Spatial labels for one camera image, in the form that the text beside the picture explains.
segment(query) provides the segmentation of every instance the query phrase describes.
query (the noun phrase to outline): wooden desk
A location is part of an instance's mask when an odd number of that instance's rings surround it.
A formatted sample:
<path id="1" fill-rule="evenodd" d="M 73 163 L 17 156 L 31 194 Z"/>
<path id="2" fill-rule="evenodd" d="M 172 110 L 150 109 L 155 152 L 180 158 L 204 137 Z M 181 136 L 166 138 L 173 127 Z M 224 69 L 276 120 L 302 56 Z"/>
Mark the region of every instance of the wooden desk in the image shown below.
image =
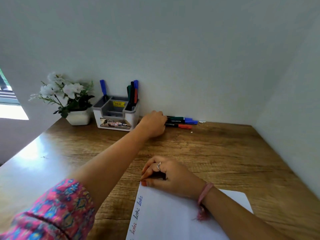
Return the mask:
<path id="1" fill-rule="evenodd" d="M 0 167 L 0 231 L 14 214 L 125 134 L 57 121 Z M 167 128 L 149 141 L 101 206 L 89 239 L 125 239 L 141 170 L 153 155 L 182 161 L 220 189 L 244 192 L 254 214 L 285 234 L 320 239 L 320 202 L 314 194 L 251 126 L 222 123 Z"/>

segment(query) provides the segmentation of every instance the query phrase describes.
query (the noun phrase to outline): flower pot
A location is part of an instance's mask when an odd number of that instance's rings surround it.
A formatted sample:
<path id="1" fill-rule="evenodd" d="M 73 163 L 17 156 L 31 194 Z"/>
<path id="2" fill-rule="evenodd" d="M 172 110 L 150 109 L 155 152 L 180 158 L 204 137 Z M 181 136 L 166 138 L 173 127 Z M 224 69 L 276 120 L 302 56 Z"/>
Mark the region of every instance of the flower pot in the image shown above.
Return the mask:
<path id="1" fill-rule="evenodd" d="M 90 108 L 84 111 L 71 111 L 66 120 L 71 125 L 87 125 L 90 122 Z"/>

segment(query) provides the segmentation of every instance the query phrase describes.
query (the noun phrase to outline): label sticker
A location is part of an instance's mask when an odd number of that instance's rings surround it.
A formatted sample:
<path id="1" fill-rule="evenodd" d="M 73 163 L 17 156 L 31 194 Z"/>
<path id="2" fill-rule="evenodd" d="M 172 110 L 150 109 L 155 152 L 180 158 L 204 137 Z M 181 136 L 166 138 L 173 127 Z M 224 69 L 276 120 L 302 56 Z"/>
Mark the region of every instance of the label sticker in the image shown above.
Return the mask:
<path id="1" fill-rule="evenodd" d="M 119 129 L 127 129 L 131 128 L 131 125 L 126 120 L 110 120 L 105 118 L 100 118 L 101 127 L 111 127 L 111 128 L 119 128 Z"/>
<path id="2" fill-rule="evenodd" d="M 125 107 L 126 102 L 113 101 L 114 107 Z"/>

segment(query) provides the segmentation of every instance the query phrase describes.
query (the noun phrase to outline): desk organizer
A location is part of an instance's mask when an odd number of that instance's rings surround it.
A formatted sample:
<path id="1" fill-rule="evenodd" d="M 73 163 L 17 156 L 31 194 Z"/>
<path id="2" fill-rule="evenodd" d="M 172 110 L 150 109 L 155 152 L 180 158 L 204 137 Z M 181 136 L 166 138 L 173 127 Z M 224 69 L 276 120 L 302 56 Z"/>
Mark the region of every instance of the desk organizer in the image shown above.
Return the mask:
<path id="1" fill-rule="evenodd" d="M 109 96 L 105 101 L 101 97 L 93 106 L 94 118 L 101 129 L 118 131 L 132 131 L 139 120 L 140 101 L 138 100 L 134 110 L 127 110 L 128 97 Z"/>

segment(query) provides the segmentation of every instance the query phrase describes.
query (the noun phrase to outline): pink floral sleeve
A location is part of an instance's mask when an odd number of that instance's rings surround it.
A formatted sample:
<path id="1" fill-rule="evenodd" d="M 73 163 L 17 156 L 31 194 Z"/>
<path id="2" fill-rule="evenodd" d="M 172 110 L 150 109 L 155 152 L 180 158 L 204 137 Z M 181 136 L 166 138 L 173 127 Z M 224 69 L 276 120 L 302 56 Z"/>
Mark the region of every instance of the pink floral sleeve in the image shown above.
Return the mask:
<path id="1" fill-rule="evenodd" d="M 94 216 L 89 192 L 74 179 L 65 179 L 16 215 L 0 239 L 86 239 Z"/>

